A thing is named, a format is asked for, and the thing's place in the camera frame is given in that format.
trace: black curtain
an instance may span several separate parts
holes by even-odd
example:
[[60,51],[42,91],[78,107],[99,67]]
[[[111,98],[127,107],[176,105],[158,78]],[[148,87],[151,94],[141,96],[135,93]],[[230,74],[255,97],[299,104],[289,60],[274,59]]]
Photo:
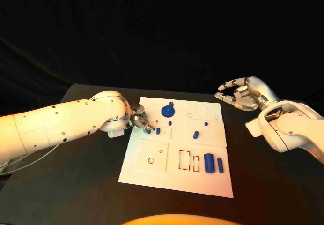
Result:
[[252,15],[214,1],[3,0],[0,113],[59,102],[73,83],[214,94],[256,76],[324,114],[315,18],[278,8]]

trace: robotic hand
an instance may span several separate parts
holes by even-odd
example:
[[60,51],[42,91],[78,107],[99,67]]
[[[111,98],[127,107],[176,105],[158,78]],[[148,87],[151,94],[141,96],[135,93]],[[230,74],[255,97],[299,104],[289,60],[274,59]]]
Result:
[[115,91],[0,117],[0,164],[99,130],[109,137],[124,135],[130,127],[154,130],[144,107],[132,108]]
[[214,97],[238,109],[253,111],[261,108],[259,117],[246,123],[253,137],[263,135],[278,152],[302,148],[324,164],[324,119],[302,103],[279,101],[265,82],[245,77],[226,82],[217,89],[239,86],[235,97],[217,92]]

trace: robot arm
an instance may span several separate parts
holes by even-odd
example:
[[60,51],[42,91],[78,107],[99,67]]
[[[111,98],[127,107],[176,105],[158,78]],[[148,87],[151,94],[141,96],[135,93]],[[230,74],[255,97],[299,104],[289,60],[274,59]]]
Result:
[[245,111],[261,108],[259,117],[246,123],[253,137],[263,135],[271,147],[278,152],[302,148],[324,164],[324,119],[302,103],[279,101],[274,91],[256,77],[246,77],[226,82],[219,90],[240,86],[235,97],[217,92],[216,98]]
[[115,91],[98,93],[92,100],[82,99],[3,116],[0,124],[0,163],[69,142],[98,129],[106,131],[109,137],[124,135],[124,129],[130,127],[154,130],[147,123],[144,108],[131,109]]

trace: white board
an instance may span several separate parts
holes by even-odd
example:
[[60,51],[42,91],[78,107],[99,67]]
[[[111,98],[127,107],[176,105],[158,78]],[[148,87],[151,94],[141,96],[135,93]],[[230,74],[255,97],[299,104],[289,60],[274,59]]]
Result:
[[[176,113],[166,118],[161,108],[170,102]],[[140,104],[160,134],[155,131],[147,134],[142,129],[132,128],[118,181],[233,198],[220,104],[150,97],[141,97]],[[197,139],[193,138],[194,131],[199,131]],[[189,170],[180,168],[180,157],[187,165],[186,152],[190,155]],[[214,173],[204,170],[206,153],[214,157]],[[223,161],[223,173],[219,172],[217,157]]]

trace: black table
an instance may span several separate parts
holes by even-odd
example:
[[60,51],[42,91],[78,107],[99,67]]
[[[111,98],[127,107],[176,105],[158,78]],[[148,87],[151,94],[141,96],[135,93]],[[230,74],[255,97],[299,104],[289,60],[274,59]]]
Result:
[[[130,103],[141,96],[220,103],[206,94],[79,84],[62,102],[89,99],[104,90],[121,92]],[[145,216],[183,213],[243,224],[322,224],[324,165],[305,150],[278,153],[263,137],[250,136],[245,122],[259,111],[245,112],[220,104],[233,199],[118,183],[131,129],[117,138],[98,131],[62,144],[11,175],[0,192],[0,222],[121,224]],[[36,152],[22,165],[47,151]]]

